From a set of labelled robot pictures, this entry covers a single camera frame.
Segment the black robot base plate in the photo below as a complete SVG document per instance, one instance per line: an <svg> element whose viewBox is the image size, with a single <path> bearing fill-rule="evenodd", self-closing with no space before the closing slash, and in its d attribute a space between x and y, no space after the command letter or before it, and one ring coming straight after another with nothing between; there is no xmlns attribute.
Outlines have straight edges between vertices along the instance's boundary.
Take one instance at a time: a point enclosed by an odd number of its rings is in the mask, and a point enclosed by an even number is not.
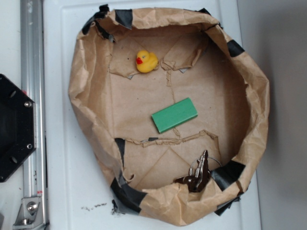
<svg viewBox="0 0 307 230"><path fill-rule="evenodd" d="M35 102L0 75L0 181L7 181L36 149Z"/></svg>

